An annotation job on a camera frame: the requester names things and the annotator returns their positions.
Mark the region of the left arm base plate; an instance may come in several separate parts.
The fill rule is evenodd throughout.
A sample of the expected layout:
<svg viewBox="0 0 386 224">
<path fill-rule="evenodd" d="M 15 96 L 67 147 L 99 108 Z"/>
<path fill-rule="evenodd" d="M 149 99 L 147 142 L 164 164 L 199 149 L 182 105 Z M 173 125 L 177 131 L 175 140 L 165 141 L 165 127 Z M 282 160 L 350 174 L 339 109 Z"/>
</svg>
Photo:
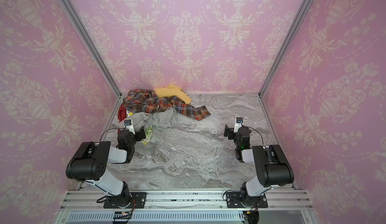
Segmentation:
<svg viewBox="0 0 386 224">
<path fill-rule="evenodd" d="M 105 209 L 143 209 L 146 204 L 146 192 L 131 192 L 129 196 L 107 196 Z"/>
</svg>

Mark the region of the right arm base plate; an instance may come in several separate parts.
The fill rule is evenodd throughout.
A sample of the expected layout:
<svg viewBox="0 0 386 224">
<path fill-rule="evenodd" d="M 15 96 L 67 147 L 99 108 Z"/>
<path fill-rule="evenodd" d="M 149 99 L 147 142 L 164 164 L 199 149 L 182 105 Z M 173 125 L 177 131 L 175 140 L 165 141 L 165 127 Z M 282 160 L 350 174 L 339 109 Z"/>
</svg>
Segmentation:
<svg viewBox="0 0 386 224">
<path fill-rule="evenodd" d="M 247 194 L 236 192 L 236 191 L 226 191 L 223 193 L 223 200 L 227 204 L 229 209 L 240 209 L 240 208 L 250 208 L 250 209 L 266 209 L 268 208 L 268 203 L 266 196 L 248 196 Z"/>
</svg>

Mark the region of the lemon print white cloth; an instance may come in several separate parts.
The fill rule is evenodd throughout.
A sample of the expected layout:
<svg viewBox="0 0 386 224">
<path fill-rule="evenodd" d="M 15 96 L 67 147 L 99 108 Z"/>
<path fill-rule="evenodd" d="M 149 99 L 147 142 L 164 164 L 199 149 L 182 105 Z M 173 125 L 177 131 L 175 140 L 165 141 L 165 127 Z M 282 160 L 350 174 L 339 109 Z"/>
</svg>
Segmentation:
<svg viewBox="0 0 386 224">
<path fill-rule="evenodd" d="M 150 143 L 150 141 L 152 140 L 153 138 L 153 126 L 149 126 L 149 127 L 146 127 L 144 129 L 144 132 L 145 132 L 145 139 L 142 139 L 141 140 L 141 143 L 143 145 L 147 145 L 148 143 Z"/>
</svg>

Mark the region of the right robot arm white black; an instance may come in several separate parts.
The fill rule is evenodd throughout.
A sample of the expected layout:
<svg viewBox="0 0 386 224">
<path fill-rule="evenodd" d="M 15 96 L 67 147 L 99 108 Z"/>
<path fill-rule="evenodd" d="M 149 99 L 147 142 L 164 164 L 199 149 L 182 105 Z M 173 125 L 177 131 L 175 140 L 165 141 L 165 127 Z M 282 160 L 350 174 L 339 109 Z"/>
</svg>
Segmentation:
<svg viewBox="0 0 386 224">
<path fill-rule="evenodd" d="M 280 145 L 251 146 L 250 133 L 242 123 L 224 129 L 224 137 L 234 141 L 236 159 L 255 166 L 255 176 L 242 184 L 237 200 L 247 208 L 264 208 L 265 193 L 275 186 L 292 184 L 295 175 Z"/>
</svg>

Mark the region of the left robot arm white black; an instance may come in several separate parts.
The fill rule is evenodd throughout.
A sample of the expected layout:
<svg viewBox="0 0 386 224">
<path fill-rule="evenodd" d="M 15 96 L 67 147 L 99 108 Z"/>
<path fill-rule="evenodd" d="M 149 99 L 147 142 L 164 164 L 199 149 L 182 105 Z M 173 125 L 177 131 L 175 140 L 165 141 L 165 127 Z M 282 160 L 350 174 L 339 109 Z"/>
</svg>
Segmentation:
<svg viewBox="0 0 386 224">
<path fill-rule="evenodd" d="M 105 209 L 143 209 L 147 194 L 131 193 L 127 183 L 117 179 L 107 165 L 131 163 L 135 144 L 145 138 L 145 128 L 141 127 L 138 132 L 120 130 L 116 147 L 110 141 L 83 142 L 68 163 L 66 176 L 101 190 L 104 196 L 97 203 L 103 203 Z"/>
</svg>

